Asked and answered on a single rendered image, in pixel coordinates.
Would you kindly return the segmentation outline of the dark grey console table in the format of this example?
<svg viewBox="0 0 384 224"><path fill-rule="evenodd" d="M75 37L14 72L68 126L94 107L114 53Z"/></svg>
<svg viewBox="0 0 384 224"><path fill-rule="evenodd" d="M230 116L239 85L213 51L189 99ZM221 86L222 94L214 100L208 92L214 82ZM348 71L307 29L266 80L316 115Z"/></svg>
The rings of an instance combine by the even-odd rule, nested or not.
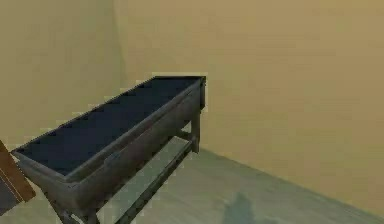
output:
<svg viewBox="0 0 384 224"><path fill-rule="evenodd" d="M131 222L199 150L203 76L154 76L12 150L62 224L100 224L98 211L173 138L186 144L125 212Z"/></svg>

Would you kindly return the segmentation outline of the brown wooden furniture corner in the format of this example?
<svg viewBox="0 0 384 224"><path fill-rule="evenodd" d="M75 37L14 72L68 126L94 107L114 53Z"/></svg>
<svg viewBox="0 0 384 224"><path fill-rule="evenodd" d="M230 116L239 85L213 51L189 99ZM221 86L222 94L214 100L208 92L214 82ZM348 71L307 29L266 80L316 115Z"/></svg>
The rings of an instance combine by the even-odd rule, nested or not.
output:
<svg viewBox="0 0 384 224"><path fill-rule="evenodd" d="M0 140L0 216L35 196L36 192Z"/></svg>

